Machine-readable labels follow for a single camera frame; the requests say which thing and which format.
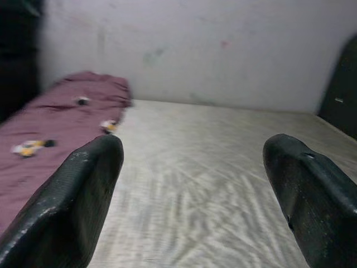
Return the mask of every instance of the mattress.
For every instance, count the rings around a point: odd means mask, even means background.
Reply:
[[[263,167],[294,136],[356,183],[357,144],[316,116],[137,100],[90,268],[308,267]]]
[[[78,102],[83,97],[86,102]],[[68,155],[103,135],[101,122],[119,121],[130,103],[125,79],[78,73],[60,80],[1,125],[0,234]],[[32,157],[12,152],[26,141],[46,140],[55,146]]]

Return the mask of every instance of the maroon bedsheet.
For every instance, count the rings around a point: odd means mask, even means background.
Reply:
[[[80,106],[75,98],[90,99]],[[0,234],[36,189],[82,145],[103,134],[105,120],[119,121],[131,99],[127,81],[90,72],[71,75],[33,100],[0,127]],[[27,140],[57,145],[22,158],[11,149]]]

